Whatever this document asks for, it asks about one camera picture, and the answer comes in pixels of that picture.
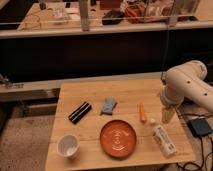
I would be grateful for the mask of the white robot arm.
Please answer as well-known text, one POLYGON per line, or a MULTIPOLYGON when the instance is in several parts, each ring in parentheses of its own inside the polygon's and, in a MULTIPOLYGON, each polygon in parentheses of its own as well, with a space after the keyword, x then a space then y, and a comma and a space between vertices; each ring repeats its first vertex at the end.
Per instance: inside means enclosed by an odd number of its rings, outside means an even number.
POLYGON ((175 109, 185 98, 213 113, 213 86, 204 79, 207 76, 206 65, 199 60, 192 60, 168 69, 165 73, 165 85, 160 92, 162 122, 169 123, 175 109))

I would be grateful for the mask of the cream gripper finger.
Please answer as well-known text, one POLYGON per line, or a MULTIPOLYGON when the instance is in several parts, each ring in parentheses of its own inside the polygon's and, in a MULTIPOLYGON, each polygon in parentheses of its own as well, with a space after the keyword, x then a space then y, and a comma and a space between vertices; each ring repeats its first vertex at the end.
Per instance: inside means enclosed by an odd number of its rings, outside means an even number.
POLYGON ((162 109, 162 122, 167 124, 171 121, 175 114, 175 109, 170 107, 164 107, 162 109))

